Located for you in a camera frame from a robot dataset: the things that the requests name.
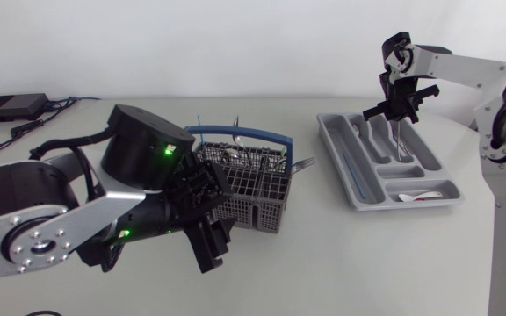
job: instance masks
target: white wall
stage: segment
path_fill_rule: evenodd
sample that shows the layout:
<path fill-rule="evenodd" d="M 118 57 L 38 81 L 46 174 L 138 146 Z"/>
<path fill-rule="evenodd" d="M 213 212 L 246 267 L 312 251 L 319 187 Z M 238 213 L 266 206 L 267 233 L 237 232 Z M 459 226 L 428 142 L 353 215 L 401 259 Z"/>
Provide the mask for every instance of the white wall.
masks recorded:
<path fill-rule="evenodd" d="M 0 95 L 381 97 L 398 31 L 506 61 L 505 0 L 0 0 Z M 423 108 L 471 120 L 440 88 Z"/>

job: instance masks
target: tray compartment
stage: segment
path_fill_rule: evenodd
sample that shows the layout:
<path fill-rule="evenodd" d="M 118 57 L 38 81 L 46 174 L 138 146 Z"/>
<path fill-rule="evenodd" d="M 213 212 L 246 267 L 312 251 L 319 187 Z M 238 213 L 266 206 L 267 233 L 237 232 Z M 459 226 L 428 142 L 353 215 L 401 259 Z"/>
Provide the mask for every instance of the tray compartment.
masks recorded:
<path fill-rule="evenodd" d="M 439 191 L 443 196 L 427 199 L 425 201 L 402 202 L 399 194 L 409 194 L 416 196 L 428 191 Z M 460 193 L 456 185 L 450 180 L 422 180 L 422 181 L 396 181 L 386 183 L 387 195 L 394 201 L 399 203 L 428 203 L 438 200 L 460 198 Z"/>
<path fill-rule="evenodd" d="M 343 183 L 351 187 L 354 198 L 360 203 L 370 205 L 385 201 L 386 195 L 377 177 L 369 176 L 375 173 L 351 122 L 342 115 L 335 115 L 325 118 L 323 124 L 332 146 L 336 149 L 336 167 L 343 174 Z"/>
<path fill-rule="evenodd" d="M 425 142 L 419 137 L 417 132 L 411 128 L 405 120 L 401 122 L 401 142 L 417 158 L 423 168 L 430 171 L 439 171 L 442 166 L 435 155 L 430 151 Z"/>
<path fill-rule="evenodd" d="M 369 119 L 369 122 L 373 130 L 374 141 L 384 150 L 386 155 L 392 157 L 397 162 L 413 162 L 413 156 L 404 153 L 402 150 L 400 151 L 401 160 L 398 158 L 397 143 L 392 136 L 392 127 L 387 123 L 386 118 L 383 116 L 373 117 Z"/>
<path fill-rule="evenodd" d="M 419 178 L 425 177 L 423 168 L 419 166 L 378 166 L 378 176 L 382 179 Z"/>

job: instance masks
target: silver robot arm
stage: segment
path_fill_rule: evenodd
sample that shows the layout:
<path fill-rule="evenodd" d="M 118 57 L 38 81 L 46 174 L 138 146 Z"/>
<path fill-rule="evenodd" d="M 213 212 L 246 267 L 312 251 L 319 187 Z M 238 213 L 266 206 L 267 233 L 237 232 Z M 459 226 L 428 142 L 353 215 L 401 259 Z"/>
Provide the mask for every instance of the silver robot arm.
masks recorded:
<path fill-rule="evenodd" d="M 388 120 L 409 117 L 437 86 L 416 90 L 419 78 L 439 78 L 481 90 L 473 108 L 480 135 L 481 170 L 495 196 L 495 227 L 489 315 L 506 315 L 506 62 L 452 55 L 442 47 L 411 44 L 398 33 L 382 46 L 386 73 L 380 76 L 386 101 L 365 111 L 365 118 L 384 113 Z"/>

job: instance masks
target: blue handle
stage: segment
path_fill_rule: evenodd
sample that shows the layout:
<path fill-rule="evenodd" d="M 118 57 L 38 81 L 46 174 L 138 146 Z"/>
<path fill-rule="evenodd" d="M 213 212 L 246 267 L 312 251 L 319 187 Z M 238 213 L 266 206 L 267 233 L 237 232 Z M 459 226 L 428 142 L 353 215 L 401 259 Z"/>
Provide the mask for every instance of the blue handle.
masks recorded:
<path fill-rule="evenodd" d="M 253 128 L 233 126 L 187 126 L 184 129 L 192 134 L 201 133 L 239 135 L 258 140 L 267 140 L 273 143 L 284 145 L 286 146 L 286 174 L 290 175 L 290 169 L 292 168 L 293 139 L 288 136 L 261 131 Z"/>

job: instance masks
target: fork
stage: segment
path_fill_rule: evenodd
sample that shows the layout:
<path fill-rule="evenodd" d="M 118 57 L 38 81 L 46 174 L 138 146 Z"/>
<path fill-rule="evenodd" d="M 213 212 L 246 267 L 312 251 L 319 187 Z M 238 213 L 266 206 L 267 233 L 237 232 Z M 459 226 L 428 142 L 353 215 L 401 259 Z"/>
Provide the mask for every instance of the fork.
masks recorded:
<path fill-rule="evenodd" d="M 296 172 L 313 165 L 314 163 L 315 163 L 315 157 L 307 158 L 302 161 L 296 162 L 292 165 L 290 175 L 293 175 Z"/>

